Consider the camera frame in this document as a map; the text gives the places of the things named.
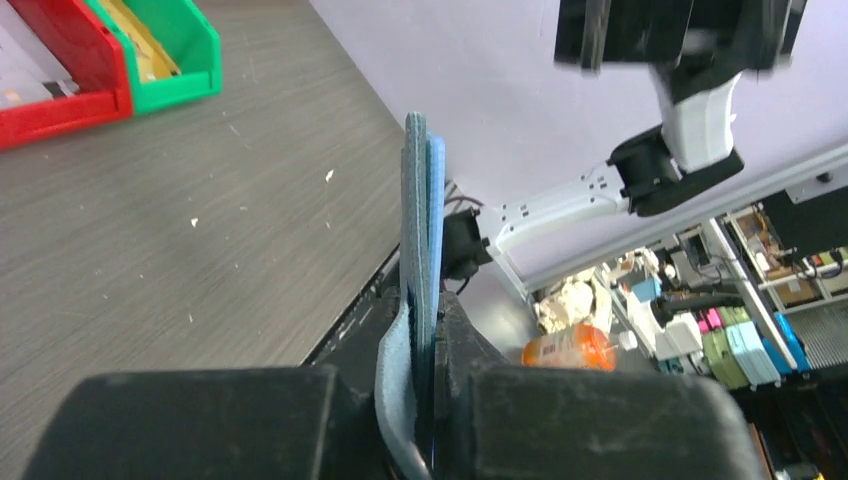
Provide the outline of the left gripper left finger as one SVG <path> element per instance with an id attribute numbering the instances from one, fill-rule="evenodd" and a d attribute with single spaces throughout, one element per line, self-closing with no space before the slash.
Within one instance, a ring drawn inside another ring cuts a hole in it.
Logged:
<path id="1" fill-rule="evenodd" d="M 61 403 L 27 479 L 383 479 L 371 389 L 390 289 L 314 366 L 93 376 Z"/>

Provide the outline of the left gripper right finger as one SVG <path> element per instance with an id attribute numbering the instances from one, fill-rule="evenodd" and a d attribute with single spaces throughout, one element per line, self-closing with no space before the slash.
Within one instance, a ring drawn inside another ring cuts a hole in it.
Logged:
<path id="1" fill-rule="evenodd" d="M 691 375 L 523 367 L 439 300 L 439 479 L 764 479 L 748 424 Z"/>

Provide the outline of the blue card holder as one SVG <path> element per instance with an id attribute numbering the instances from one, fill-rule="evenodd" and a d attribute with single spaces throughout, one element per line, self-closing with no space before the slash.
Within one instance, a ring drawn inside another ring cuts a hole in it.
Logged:
<path id="1" fill-rule="evenodd" d="M 403 479 L 430 479 L 435 342 L 444 218 L 445 145 L 424 114 L 405 120 L 401 156 L 399 309 L 380 341 L 374 385 L 383 442 Z"/>

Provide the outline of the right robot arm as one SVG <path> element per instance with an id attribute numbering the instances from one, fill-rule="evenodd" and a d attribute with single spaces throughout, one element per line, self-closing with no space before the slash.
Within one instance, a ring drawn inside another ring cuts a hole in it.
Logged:
<path id="1" fill-rule="evenodd" d="M 599 217 L 691 206 L 744 167 L 735 87 L 788 66 L 803 1 L 433 1 L 429 111 L 470 194 L 440 276 L 471 278 Z"/>

